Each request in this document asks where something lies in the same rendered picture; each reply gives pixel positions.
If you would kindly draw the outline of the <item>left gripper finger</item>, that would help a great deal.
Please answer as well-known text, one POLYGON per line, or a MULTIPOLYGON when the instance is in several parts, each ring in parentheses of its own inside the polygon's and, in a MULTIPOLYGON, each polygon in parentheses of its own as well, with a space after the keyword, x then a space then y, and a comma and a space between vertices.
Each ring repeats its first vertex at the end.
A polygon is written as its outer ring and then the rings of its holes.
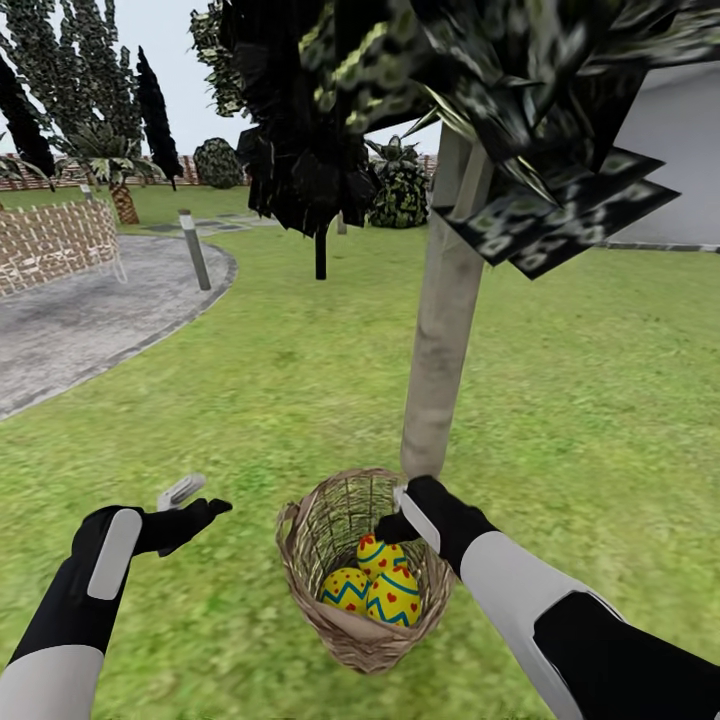
POLYGON ((211 510, 211 514, 213 516, 213 520, 216 519, 216 515, 221 514, 223 512, 231 512, 234 508, 231 503, 225 502, 223 500, 217 500, 213 499, 209 503, 209 509, 211 510))

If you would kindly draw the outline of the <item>wicker basket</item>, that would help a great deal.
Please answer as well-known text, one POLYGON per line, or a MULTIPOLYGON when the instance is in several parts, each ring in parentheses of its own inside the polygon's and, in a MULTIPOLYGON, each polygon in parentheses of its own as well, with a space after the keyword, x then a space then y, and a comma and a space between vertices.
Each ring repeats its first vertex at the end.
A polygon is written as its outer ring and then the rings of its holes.
MULTIPOLYGON (((376 480, 394 478, 394 488, 409 484, 411 478, 405 473, 395 473, 386 467, 351 467, 337 471, 325 477, 310 493, 300 501, 289 501, 281 509, 275 523, 275 543, 281 550, 285 568, 285 579, 290 587, 293 601, 300 609, 303 621, 311 625, 311 629, 319 634, 322 644, 328 648, 328 654, 338 664, 354 669, 361 675, 379 676, 390 671, 417 643, 420 643, 433 629, 436 629, 449 606, 453 596, 457 575, 447 560, 434 555, 433 548, 427 543, 422 558, 414 562, 408 560, 408 568, 417 578, 418 592, 421 596, 421 617, 417 623, 409 627, 391 625, 386 621, 371 619, 348 610, 322 604, 320 591, 326 578, 336 568, 348 563, 356 563, 356 547, 342 546, 342 552, 336 554, 332 548, 335 544, 334 526, 336 511, 342 510, 340 520, 350 519, 355 512, 350 511, 351 495, 348 476, 354 480, 369 478, 370 486, 376 480), (339 501, 330 504, 328 499, 332 486, 344 481, 346 493, 339 501), (312 522, 308 522, 316 498, 324 498, 322 510, 312 522), (293 519, 288 537, 282 538, 284 522, 293 519), (308 526, 304 525, 308 522, 308 526), (306 542, 300 542, 302 528, 304 536, 310 532, 306 542), (326 542, 322 542, 328 536, 326 542), (327 554, 324 553, 326 550, 327 554)), ((394 488, 390 488, 394 495, 394 488)), ((404 550, 414 554, 408 548, 410 541, 402 544, 404 550)), ((416 554, 414 554, 416 556, 416 554)))

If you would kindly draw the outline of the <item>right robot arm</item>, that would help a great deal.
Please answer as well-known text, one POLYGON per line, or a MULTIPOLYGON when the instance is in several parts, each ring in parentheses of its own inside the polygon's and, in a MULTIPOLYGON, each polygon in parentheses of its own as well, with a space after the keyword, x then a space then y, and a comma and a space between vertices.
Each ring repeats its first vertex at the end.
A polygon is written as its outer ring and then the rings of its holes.
POLYGON ((375 542, 421 538, 447 560, 559 720, 720 720, 720 666, 630 626, 431 475, 391 501, 375 542))

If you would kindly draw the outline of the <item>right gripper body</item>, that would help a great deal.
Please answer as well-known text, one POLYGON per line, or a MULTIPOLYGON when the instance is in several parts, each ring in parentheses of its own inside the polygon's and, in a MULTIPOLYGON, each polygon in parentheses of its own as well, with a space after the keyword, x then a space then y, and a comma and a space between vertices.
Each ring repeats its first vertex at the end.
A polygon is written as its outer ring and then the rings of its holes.
POLYGON ((400 511, 383 514, 378 518, 377 524, 381 525, 385 545, 415 541, 420 538, 416 532, 412 532, 412 530, 408 530, 408 528, 404 526, 404 520, 402 521, 400 511))

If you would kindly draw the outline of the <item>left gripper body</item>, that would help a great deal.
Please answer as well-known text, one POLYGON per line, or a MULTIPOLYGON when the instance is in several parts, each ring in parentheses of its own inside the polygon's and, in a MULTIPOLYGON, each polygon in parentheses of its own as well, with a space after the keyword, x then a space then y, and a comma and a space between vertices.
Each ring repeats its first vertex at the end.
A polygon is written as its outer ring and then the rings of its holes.
POLYGON ((205 498, 198 498, 181 510, 163 511, 162 513, 168 517, 170 529, 167 540, 162 547, 157 549, 159 557, 170 555, 213 522, 213 516, 205 498))

